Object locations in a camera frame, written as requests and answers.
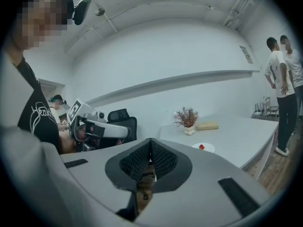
white sneaker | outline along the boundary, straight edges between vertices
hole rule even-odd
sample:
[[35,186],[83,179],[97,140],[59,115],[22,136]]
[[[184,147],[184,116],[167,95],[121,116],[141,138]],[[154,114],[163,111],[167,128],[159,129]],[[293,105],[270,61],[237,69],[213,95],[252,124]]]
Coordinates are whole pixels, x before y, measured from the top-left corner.
[[278,148],[278,146],[276,146],[275,148],[276,152],[278,152],[279,154],[281,154],[282,156],[288,156],[289,155],[289,150],[286,148],[285,151],[281,150]]

wall shelf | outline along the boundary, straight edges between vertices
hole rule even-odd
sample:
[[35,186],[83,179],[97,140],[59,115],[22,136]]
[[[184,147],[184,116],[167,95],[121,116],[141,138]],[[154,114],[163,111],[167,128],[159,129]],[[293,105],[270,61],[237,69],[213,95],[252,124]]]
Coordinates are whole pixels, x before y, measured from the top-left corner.
[[88,100],[86,103],[96,108],[122,100],[180,87],[188,87],[223,80],[249,78],[253,72],[259,72],[259,70],[216,70],[168,77],[107,93]]

pipe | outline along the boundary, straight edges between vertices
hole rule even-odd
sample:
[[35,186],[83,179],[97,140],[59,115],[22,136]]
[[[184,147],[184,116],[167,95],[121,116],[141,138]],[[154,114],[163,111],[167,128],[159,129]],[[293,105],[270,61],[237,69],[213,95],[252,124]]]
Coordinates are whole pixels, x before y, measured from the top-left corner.
[[227,23],[227,21],[230,19],[230,17],[232,16],[232,12],[236,9],[236,7],[238,6],[240,0],[237,0],[237,2],[233,5],[231,11],[229,12],[229,14],[227,15],[223,25],[225,26],[225,24]]
[[243,9],[240,10],[240,13],[243,14],[247,8],[247,6],[250,4],[251,0],[248,0],[247,3],[244,5]]
[[239,12],[236,14],[236,16],[232,19],[232,23],[229,25],[232,26],[233,23],[239,18],[239,14],[243,14],[245,12],[245,9],[247,8],[247,6],[249,5],[251,0],[245,0],[241,6],[241,9],[239,10]]
[[98,33],[98,31],[96,30],[96,28],[95,28],[94,26],[93,26],[93,30],[94,30],[94,32],[99,36],[99,38],[100,38],[101,40],[104,40],[103,36],[102,36],[101,34]]
[[239,31],[241,31],[244,26],[246,25],[246,22],[254,15],[254,13],[257,11],[258,7],[260,6],[260,4],[263,3],[264,0],[262,0],[257,6],[256,8],[253,10],[253,12],[249,15],[249,17],[241,24],[240,28],[239,28]]
[[[153,2],[153,3],[149,3],[149,4],[157,4],[157,3],[163,3],[163,1],[160,1],[160,2]],[[96,23],[94,26],[95,27],[98,27],[99,25],[101,25],[103,22],[108,22],[108,20],[110,20],[110,19],[113,19],[113,18],[116,18],[117,16],[119,16],[119,15],[121,15],[121,14],[123,14],[123,13],[125,13],[125,12],[127,12],[127,11],[129,11],[129,10],[132,10],[132,9],[134,9],[134,8],[137,8],[137,7],[139,7],[139,6],[144,6],[144,5],[146,5],[147,3],[144,3],[144,4],[140,4],[140,5],[137,5],[137,6],[133,6],[133,7],[131,7],[131,8],[128,8],[128,9],[126,9],[126,10],[124,10],[124,11],[121,11],[121,12],[118,12],[118,13],[116,13],[116,14],[114,14],[114,15],[112,15],[111,17],[108,17],[106,14],[105,14],[105,20],[103,20],[103,21],[101,21],[101,22],[98,22],[98,23]],[[186,4],[191,4],[191,5],[197,5],[197,6],[202,6],[202,7],[206,7],[206,8],[209,8],[209,5],[205,5],[205,4],[192,4],[192,3],[186,3]],[[218,9],[218,8],[215,8],[215,7],[212,7],[214,10],[216,10],[216,11],[220,11],[220,12],[224,12],[224,11],[222,11],[221,9]]]
[[65,47],[64,48],[64,52],[65,53],[67,53],[72,47],[73,47],[73,45],[74,44],[76,44],[87,32],[90,32],[90,31],[92,31],[92,29],[93,28],[90,28],[89,30],[86,30],[84,33],[82,33],[81,35],[79,35],[78,37],[77,37],[77,39],[75,39],[75,41],[74,42],[72,42],[68,47]]
[[[103,7],[99,4],[99,2],[97,0],[93,0],[93,2],[96,4],[96,6],[100,9],[102,9]],[[115,33],[118,33],[116,27],[113,25],[113,23],[109,20],[108,16],[106,15],[106,13],[104,13],[105,18],[107,19],[107,22],[109,23],[109,25],[112,27],[112,29],[114,30]]]

black t-shirt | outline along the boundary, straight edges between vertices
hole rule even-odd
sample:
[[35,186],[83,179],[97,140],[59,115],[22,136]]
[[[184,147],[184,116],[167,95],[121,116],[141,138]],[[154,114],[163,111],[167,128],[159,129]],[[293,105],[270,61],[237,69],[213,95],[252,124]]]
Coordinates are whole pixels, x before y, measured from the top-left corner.
[[24,58],[17,69],[34,89],[23,109],[18,126],[32,132],[42,142],[55,145],[58,153],[61,154],[58,125],[42,93],[39,80]]

chair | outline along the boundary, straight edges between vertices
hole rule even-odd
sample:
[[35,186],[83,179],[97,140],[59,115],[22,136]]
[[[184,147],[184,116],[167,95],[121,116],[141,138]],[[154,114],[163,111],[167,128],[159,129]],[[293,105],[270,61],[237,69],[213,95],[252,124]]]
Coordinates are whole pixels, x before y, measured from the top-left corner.
[[274,112],[277,113],[279,111],[279,106],[272,106],[270,104],[270,97],[265,98],[265,115],[267,117],[267,112]]
[[107,117],[107,123],[129,127],[132,130],[131,137],[124,139],[123,143],[137,140],[137,119],[130,117],[126,108],[110,112]]

